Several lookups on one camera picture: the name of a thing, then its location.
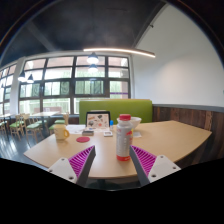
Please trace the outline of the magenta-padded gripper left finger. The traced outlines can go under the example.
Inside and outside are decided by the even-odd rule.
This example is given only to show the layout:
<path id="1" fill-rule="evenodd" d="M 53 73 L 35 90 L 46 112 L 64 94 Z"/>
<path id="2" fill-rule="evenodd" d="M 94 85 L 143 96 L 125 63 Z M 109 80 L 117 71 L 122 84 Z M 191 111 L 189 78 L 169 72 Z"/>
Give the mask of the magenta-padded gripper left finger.
<path id="1" fill-rule="evenodd" d="M 48 171 L 51 174 L 84 187 L 95 156 L 95 146 L 90 146 L 69 159 L 61 157 Z"/>

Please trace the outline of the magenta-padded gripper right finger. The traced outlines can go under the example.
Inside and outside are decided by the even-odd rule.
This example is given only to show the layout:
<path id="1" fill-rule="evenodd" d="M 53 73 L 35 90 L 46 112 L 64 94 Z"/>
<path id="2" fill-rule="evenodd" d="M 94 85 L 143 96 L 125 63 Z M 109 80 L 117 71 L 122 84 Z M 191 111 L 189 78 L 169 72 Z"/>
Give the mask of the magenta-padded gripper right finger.
<path id="1" fill-rule="evenodd" d="M 155 156 L 133 145 L 130 146 L 129 152 L 142 186 L 148 185 L 180 170 L 180 167 L 169 160 L 165 155 Z"/>

